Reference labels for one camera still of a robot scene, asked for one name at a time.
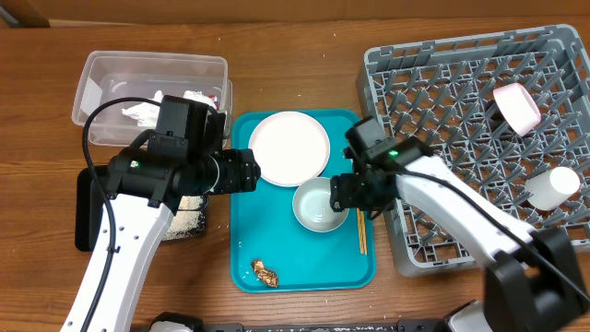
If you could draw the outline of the wooden chopstick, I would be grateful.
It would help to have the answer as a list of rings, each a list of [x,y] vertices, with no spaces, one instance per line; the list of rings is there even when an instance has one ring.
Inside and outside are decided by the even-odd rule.
[[[360,209],[357,209],[357,220],[358,220],[360,253],[362,255],[366,255],[367,254],[367,245],[366,245],[365,221],[364,221],[363,211],[361,211]]]
[[[360,237],[360,252],[363,255],[367,254],[367,235],[366,235],[366,224],[365,214],[363,211],[359,211],[359,237]]]

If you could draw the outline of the large white plate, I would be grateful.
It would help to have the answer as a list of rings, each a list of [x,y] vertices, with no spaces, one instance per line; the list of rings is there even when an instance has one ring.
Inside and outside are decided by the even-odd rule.
[[[330,158],[324,127],[301,112],[278,112],[253,130],[248,148],[270,184],[293,187],[319,176]]]

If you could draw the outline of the grey bowl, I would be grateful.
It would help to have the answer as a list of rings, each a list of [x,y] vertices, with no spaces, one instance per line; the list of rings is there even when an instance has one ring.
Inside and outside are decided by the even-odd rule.
[[[312,178],[300,185],[293,196],[293,213],[304,228],[315,232],[329,232],[340,227],[348,217],[348,210],[335,212],[330,206],[330,179]]]

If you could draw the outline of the cooked rice pile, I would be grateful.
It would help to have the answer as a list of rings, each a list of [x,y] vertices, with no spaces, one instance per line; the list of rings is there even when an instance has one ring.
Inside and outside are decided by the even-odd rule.
[[[163,241],[203,236],[207,231],[207,196],[184,196]]]

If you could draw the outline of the brown food scrap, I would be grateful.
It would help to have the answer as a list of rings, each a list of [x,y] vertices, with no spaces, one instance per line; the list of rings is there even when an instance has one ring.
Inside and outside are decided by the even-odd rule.
[[[262,260],[254,260],[251,263],[251,267],[257,278],[260,281],[262,281],[267,287],[278,287],[279,279],[277,273],[266,268]]]

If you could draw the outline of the small white bowl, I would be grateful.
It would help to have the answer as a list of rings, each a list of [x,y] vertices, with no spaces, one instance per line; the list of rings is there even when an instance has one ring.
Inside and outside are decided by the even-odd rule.
[[[518,136],[527,135],[540,123],[541,113],[531,94],[519,83],[492,91],[505,122]]]

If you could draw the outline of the white cup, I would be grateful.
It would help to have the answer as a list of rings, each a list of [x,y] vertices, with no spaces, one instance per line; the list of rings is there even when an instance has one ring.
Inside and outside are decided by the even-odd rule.
[[[537,209],[551,210],[574,195],[581,186],[578,174],[568,167],[557,167],[525,182],[528,202]]]

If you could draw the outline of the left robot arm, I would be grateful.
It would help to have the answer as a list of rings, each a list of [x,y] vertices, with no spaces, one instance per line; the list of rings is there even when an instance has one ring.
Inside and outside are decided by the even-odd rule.
[[[185,196],[252,192],[250,149],[195,159],[124,148],[77,178],[76,245],[91,258],[64,331],[127,331],[147,272]]]

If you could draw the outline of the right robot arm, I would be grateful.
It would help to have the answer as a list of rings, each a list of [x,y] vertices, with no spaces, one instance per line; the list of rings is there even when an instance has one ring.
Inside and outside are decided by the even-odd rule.
[[[589,297],[569,237],[514,218],[456,177],[415,137],[345,150],[355,171],[330,180],[330,206],[373,217],[396,199],[432,218],[484,272],[484,299],[447,315],[444,331],[558,331],[588,313]]]

